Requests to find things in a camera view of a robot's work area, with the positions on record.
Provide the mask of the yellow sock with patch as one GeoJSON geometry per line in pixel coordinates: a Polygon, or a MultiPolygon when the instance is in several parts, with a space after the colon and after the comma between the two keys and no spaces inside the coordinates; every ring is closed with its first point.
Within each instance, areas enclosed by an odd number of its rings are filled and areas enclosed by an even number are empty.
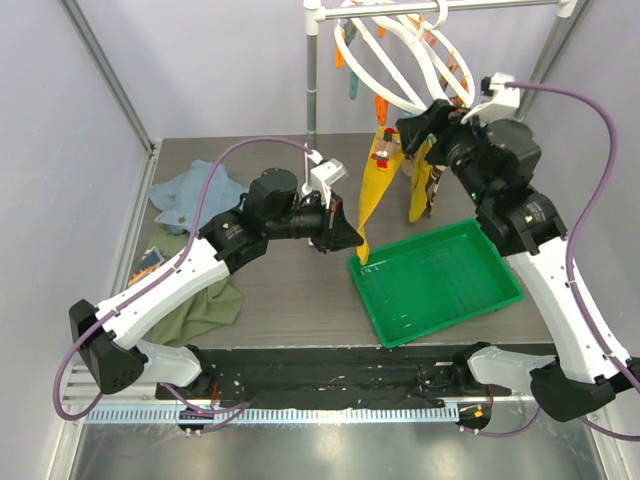
{"type": "Polygon", "coordinates": [[[357,233],[363,243],[356,248],[356,255],[361,265],[368,262],[370,254],[366,224],[390,187],[403,158],[399,133],[392,127],[379,126],[367,155],[360,188],[357,233]]]}

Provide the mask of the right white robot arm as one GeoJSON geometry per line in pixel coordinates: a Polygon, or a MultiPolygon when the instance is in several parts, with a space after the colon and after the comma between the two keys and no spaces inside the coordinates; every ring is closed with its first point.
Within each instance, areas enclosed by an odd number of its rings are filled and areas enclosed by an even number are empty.
{"type": "Polygon", "coordinates": [[[496,385],[532,396],[559,422],[612,402],[639,379],[639,360],[606,329],[569,251],[568,231],[553,202],[531,186],[541,157],[528,126],[488,123],[468,109],[436,100],[397,120],[404,153],[451,169],[475,205],[476,219],[526,285],[552,336],[554,355],[529,355],[479,342],[454,358],[451,380],[465,395],[496,385]]]}

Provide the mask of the brown striped sock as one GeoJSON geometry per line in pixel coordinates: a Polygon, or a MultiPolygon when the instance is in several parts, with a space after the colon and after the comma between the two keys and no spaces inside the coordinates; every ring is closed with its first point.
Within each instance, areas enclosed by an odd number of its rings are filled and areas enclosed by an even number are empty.
{"type": "Polygon", "coordinates": [[[431,215],[435,204],[436,195],[441,183],[442,175],[447,170],[444,166],[432,165],[429,177],[425,186],[427,194],[426,212],[431,215]]]}

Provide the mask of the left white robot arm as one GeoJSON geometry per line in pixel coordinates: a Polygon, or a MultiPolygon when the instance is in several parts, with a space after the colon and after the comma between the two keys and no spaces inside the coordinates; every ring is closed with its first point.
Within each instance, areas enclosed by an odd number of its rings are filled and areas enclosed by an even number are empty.
{"type": "Polygon", "coordinates": [[[339,162],[323,161],[300,186],[290,171],[267,169],[236,206],[211,218],[160,268],[96,306],[74,304],[72,336],[99,391],[111,395],[143,381],[205,397],[213,372],[197,349],[153,344],[145,335],[186,300],[263,256],[271,240],[306,238],[321,253],[362,245],[332,189],[344,174],[339,162]]]}

